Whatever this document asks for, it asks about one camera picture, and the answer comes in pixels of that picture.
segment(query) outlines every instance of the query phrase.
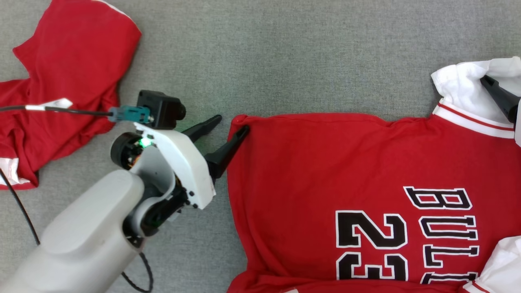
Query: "red fabric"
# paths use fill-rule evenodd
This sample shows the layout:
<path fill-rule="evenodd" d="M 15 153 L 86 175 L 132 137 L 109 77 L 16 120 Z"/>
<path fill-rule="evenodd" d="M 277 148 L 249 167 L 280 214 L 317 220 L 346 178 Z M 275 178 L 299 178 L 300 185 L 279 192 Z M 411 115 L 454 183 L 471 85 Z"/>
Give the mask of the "red fabric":
<path fill-rule="evenodd" d="M 230 133 L 243 125 L 251 132 L 228 168 L 228 182 L 248 264 L 230 293 L 293 287 L 300 293 L 456 292 L 465 281 L 419 283 L 426 273 L 479 273 L 499 240 L 521 235 L 521 149 L 513 139 L 487 136 L 434 115 L 396 122 L 363 114 L 241 115 Z M 419 209 L 404 187 L 465 189 L 472 207 Z M 363 211 L 390 238 L 392 227 L 384 225 L 384 214 L 400 215 L 406 244 L 376 248 L 354 226 L 338 230 L 360 235 L 360 247 L 337 247 L 337 211 L 347 210 Z M 478 239 L 427 238 L 420 225 L 425 216 L 475 217 L 476 227 L 433 229 L 475 229 Z M 435 254 L 442 267 L 426 267 L 425 245 L 479 247 L 479 254 Z M 335 281 L 337 261 L 345 253 L 361 255 L 356 276 L 365 274 L 365 265 L 384 266 L 386 254 L 400 254 L 407 259 L 408 282 Z M 391 268 L 383 268 L 383 277 L 391 274 Z"/>
<path fill-rule="evenodd" d="M 106 3 L 53 0 L 34 35 L 14 48 L 29 78 L 0 83 L 0 106 L 66 97 L 70 108 L 107 111 L 119 104 L 116 83 L 140 37 L 134 22 Z M 52 112 L 1 112 L 0 120 L 0 157 L 19 158 L 18 176 L 30 180 L 16 189 L 37 187 L 35 173 L 42 166 L 113 126 L 106 117 Z"/>

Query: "red jersey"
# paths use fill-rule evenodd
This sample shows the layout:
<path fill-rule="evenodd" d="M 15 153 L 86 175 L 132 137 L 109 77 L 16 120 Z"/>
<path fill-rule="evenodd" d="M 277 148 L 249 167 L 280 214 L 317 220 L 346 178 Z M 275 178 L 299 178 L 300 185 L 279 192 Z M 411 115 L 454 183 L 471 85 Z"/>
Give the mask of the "red jersey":
<path fill-rule="evenodd" d="M 118 106 L 116 84 L 140 37 L 127 15 L 103 1 L 53 0 L 34 35 L 13 50 L 29 78 L 0 82 L 0 107 L 63 98 L 72 109 Z M 34 111 L 1 112 L 0 120 L 0 167 L 15 189 L 38 186 L 36 172 L 47 162 L 114 125 L 106 117 Z"/>
<path fill-rule="evenodd" d="M 248 265 L 229 292 L 456 291 L 521 235 L 513 126 L 447 99 L 429 118 L 241 115 L 231 132 L 243 125 L 228 181 Z"/>

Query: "red stripe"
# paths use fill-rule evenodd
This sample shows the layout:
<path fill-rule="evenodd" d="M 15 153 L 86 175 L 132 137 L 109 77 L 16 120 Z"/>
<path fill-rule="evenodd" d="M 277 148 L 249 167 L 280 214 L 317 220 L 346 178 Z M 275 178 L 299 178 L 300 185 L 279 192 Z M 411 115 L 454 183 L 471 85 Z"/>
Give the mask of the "red stripe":
<path fill-rule="evenodd" d="M 463 114 L 463 113 L 460 113 L 460 112 L 458 112 L 458 111 L 456 111 L 456 110 L 454 110 L 454 109 L 452 109 L 452 108 L 449 108 L 449 107 L 447 107 L 447 106 L 445 106 L 445 105 L 442 105 L 442 104 L 438 104 L 438 106 L 444 108 L 445 110 L 449 110 L 449 111 L 451 111 L 451 112 L 454 113 L 454 114 L 457 114 L 457 115 L 459 115 L 459 116 L 462 116 L 462 117 L 465 118 L 465 119 L 468 119 L 468 120 L 470 120 L 470 121 L 476 122 L 476 123 L 481 124 L 481 125 L 485 125 L 485 126 L 487 126 L 487 127 L 491 127 L 491 128 L 495 128 L 495 129 L 500 129 L 500 130 L 514 131 L 513 128 L 508 128 L 508 127 L 501 127 L 501 126 L 497 126 L 497 125 L 492 125 L 492 124 L 488 124 L 488 123 L 483 122 L 483 121 L 479 121 L 479 120 L 474 119 L 474 118 L 472 118 L 472 117 L 468 117 L 467 115 L 465 115 L 465 114 Z"/>
<path fill-rule="evenodd" d="M 485 289 L 483 289 L 481 286 L 479 286 L 478 284 L 476 284 L 476 281 L 475 281 L 475 280 L 472 281 L 472 285 L 473 285 L 474 287 L 476 287 L 476 289 L 481 290 L 481 291 L 484 292 L 484 293 L 490 293 L 489 290 L 485 290 Z"/>

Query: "gray fabric surface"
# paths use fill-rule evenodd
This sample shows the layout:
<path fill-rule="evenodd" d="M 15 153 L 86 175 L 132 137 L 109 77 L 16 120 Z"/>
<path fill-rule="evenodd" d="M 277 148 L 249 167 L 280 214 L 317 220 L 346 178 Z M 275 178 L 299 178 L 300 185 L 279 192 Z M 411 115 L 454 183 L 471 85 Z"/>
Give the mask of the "gray fabric surface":
<path fill-rule="evenodd" d="M 450 64 L 512 57 L 521 48 L 517 0 L 113 0 L 143 32 L 120 97 L 140 89 L 182 99 L 179 129 L 223 114 L 198 146 L 223 143 L 237 114 L 364 112 L 384 119 L 426 116 L 438 95 L 430 74 Z M 27 73 L 11 49 L 30 37 L 49 1 L 4 0 L 0 9 L 0 80 Z M 111 142 L 121 123 L 73 155 L 40 171 L 41 186 L 20 192 L 38 233 L 116 166 Z M 224 292 L 245 269 L 226 179 L 204 211 L 187 210 L 145 248 L 155 292 Z M 0 282 L 34 248 L 9 193 L 0 192 Z M 142 286 L 142 264 L 127 269 Z M 119 278 L 110 292 L 131 292 Z"/>

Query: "green led light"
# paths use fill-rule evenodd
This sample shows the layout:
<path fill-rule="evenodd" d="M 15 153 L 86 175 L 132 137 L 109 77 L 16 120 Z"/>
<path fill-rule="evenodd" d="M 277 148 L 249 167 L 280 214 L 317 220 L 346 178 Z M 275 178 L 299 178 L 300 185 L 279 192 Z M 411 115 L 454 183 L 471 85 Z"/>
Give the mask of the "green led light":
<path fill-rule="evenodd" d="M 142 139 L 139 140 L 139 144 L 140 144 L 142 147 L 146 148 L 147 146 L 149 146 L 149 145 L 152 144 L 152 140 L 150 140 L 150 139 L 144 137 L 144 138 L 142 138 Z"/>

